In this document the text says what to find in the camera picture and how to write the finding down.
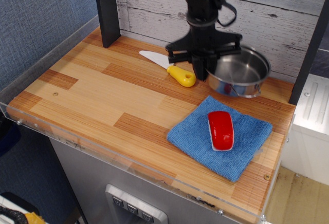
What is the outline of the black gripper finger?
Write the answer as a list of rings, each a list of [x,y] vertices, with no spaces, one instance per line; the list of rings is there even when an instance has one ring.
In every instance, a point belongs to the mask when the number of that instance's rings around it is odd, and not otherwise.
[[[206,57],[205,69],[207,73],[214,74],[217,69],[218,57],[216,55],[210,55]]]
[[[201,81],[205,81],[207,78],[207,71],[205,70],[205,60],[200,56],[193,55],[192,65],[196,78]]]

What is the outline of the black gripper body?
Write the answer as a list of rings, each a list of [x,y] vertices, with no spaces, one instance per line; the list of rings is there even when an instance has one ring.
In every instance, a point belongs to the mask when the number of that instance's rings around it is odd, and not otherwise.
[[[242,38],[239,33],[218,31],[214,25],[190,26],[189,32],[183,38],[166,46],[166,51],[170,63],[191,63],[193,55],[222,56],[240,52]]]

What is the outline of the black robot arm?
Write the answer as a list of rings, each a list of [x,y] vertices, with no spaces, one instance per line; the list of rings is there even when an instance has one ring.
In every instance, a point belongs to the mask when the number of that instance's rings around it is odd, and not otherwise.
[[[217,60],[224,55],[240,53],[242,35],[216,30],[218,12],[226,7],[234,14],[236,9],[226,0],[186,0],[189,32],[166,46],[169,62],[187,61],[193,66],[197,79],[204,81],[215,70]]]

